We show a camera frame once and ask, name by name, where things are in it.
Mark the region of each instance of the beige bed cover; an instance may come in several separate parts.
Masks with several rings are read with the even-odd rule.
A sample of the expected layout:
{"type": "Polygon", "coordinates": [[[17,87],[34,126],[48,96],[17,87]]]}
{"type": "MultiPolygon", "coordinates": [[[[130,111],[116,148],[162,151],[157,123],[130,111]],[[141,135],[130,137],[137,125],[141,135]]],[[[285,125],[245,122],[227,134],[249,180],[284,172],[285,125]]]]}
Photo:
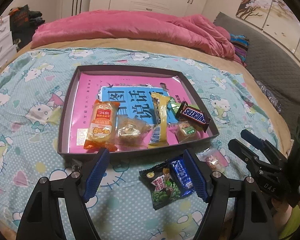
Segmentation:
{"type": "MultiPolygon", "coordinates": [[[[274,109],[267,97],[262,93],[254,81],[253,76],[239,63],[226,60],[223,58],[211,56],[200,52],[195,49],[186,48],[183,46],[173,45],[158,41],[144,41],[144,40],[130,40],[130,39],[92,39],[80,41],[65,41],[57,42],[49,45],[41,46],[36,49],[31,49],[31,43],[21,49],[15,57],[10,61],[12,62],[21,54],[42,48],[50,49],[64,49],[64,48],[119,48],[130,50],[143,50],[151,53],[167,54],[178,57],[190,58],[202,62],[206,62],[220,70],[225,70],[231,74],[243,74],[248,91],[256,99],[258,106],[260,106],[270,118],[274,131],[279,138],[279,150],[286,154],[291,147],[291,136],[288,126],[281,115],[274,109]]],[[[15,239],[15,233],[0,225],[0,230],[8,240],[15,239]]]]}

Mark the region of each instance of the snickers bar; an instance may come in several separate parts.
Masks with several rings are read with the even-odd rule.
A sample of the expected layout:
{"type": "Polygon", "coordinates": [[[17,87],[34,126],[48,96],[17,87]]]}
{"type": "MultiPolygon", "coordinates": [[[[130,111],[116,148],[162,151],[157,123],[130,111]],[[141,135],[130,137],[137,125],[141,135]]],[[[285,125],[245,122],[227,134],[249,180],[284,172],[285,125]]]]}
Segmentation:
{"type": "Polygon", "coordinates": [[[178,120],[180,117],[195,121],[203,128],[204,132],[206,132],[210,122],[210,118],[206,113],[194,107],[188,106],[188,103],[186,101],[182,102],[179,110],[176,113],[176,118],[178,120]]]}

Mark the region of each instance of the blue gripper pad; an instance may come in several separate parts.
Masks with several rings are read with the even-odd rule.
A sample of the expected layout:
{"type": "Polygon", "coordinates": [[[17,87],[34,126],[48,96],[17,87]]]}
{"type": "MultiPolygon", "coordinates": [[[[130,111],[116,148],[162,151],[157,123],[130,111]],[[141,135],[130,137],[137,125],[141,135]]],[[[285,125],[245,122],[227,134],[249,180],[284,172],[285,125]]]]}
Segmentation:
{"type": "Polygon", "coordinates": [[[198,197],[202,198],[202,200],[206,202],[209,197],[206,190],[206,182],[191,154],[187,150],[183,153],[183,161],[198,197]]]}
{"type": "Polygon", "coordinates": [[[82,200],[85,203],[95,196],[109,163],[109,151],[106,148],[101,148],[92,161],[89,161],[82,166],[80,187],[82,200]]]}
{"type": "Polygon", "coordinates": [[[263,150],[265,148],[263,140],[250,133],[248,130],[242,130],[240,135],[242,139],[250,143],[256,149],[263,150]]]}

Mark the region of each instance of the metal screw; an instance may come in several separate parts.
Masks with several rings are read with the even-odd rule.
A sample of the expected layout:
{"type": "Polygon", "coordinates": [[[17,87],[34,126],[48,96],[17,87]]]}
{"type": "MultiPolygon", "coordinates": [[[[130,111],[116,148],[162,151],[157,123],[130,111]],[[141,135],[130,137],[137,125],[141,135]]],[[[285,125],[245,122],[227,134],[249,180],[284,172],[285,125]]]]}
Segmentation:
{"type": "Polygon", "coordinates": [[[219,172],[219,171],[214,171],[214,172],[212,173],[212,175],[213,175],[213,177],[215,177],[215,178],[220,178],[220,177],[221,177],[221,172],[219,172]]]}
{"type": "Polygon", "coordinates": [[[77,178],[79,176],[80,176],[80,172],[75,171],[75,172],[71,173],[71,177],[73,177],[73,178],[77,178]]]}
{"type": "Polygon", "coordinates": [[[39,182],[40,182],[41,184],[46,183],[46,181],[47,181],[47,178],[46,178],[46,177],[42,177],[42,178],[39,180],[39,182]]]}
{"type": "Polygon", "coordinates": [[[249,182],[249,183],[254,183],[253,177],[247,177],[246,180],[247,180],[247,182],[249,182]]]}

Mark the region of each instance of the orange snack package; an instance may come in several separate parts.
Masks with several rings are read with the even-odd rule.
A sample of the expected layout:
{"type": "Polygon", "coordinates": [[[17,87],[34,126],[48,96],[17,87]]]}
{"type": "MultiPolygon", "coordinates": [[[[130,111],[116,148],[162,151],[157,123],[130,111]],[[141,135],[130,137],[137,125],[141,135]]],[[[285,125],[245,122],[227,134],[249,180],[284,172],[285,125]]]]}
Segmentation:
{"type": "Polygon", "coordinates": [[[109,151],[116,151],[114,145],[106,145],[115,135],[115,126],[119,102],[96,100],[93,106],[90,128],[83,148],[85,150],[108,148],[109,151]]]}

